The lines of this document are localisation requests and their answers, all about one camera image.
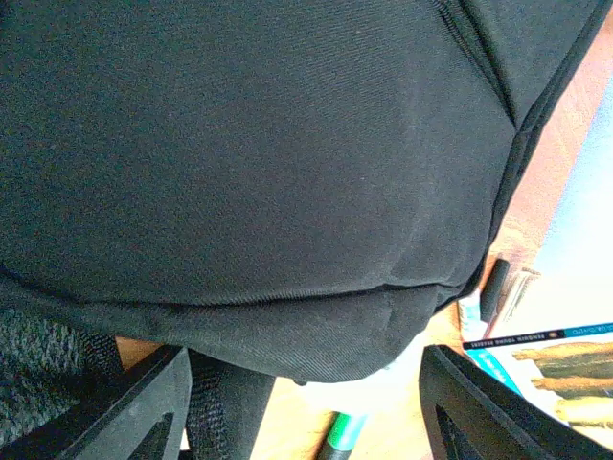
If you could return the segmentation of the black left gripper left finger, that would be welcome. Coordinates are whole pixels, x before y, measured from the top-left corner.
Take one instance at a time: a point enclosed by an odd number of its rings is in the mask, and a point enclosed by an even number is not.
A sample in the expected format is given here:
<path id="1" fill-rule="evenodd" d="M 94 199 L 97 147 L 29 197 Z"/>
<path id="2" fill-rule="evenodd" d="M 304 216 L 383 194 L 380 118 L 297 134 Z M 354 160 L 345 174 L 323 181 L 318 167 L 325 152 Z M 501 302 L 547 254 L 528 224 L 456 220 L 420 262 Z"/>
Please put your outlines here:
<path id="1" fill-rule="evenodd" d="M 3 459 L 178 459 L 192 389 L 188 350 L 162 346 Z"/>

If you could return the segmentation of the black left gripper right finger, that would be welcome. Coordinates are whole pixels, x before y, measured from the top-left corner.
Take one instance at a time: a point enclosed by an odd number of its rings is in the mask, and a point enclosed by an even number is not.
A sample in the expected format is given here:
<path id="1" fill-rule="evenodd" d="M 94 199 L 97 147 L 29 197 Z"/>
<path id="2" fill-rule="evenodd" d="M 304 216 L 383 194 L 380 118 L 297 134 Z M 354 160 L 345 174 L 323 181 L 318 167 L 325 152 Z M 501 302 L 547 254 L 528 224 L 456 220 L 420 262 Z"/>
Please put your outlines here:
<path id="1" fill-rule="evenodd" d="M 435 459 L 610 459 L 446 346 L 422 354 L 420 407 Z"/>

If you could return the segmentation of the dog picture book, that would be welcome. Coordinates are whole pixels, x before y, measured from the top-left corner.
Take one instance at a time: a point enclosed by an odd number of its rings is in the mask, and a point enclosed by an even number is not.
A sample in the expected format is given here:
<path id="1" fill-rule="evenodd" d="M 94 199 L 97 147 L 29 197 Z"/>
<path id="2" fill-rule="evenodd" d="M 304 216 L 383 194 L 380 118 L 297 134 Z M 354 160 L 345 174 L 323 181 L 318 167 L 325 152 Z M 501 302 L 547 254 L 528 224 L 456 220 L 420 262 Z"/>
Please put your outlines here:
<path id="1" fill-rule="evenodd" d="M 566 426 L 612 431 L 612 90 L 607 88 L 533 267 L 473 363 Z"/>

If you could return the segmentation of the black student backpack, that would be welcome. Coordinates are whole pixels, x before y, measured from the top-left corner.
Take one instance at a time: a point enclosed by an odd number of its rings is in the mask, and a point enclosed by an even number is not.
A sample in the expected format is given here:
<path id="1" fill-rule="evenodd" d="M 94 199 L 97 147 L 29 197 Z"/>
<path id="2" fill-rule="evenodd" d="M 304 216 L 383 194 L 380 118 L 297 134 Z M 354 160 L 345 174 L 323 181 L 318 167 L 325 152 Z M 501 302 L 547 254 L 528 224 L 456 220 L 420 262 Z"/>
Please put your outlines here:
<path id="1" fill-rule="evenodd" d="M 192 459 L 471 292 L 608 1 L 5 1 L 1 302 L 193 356 Z"/>

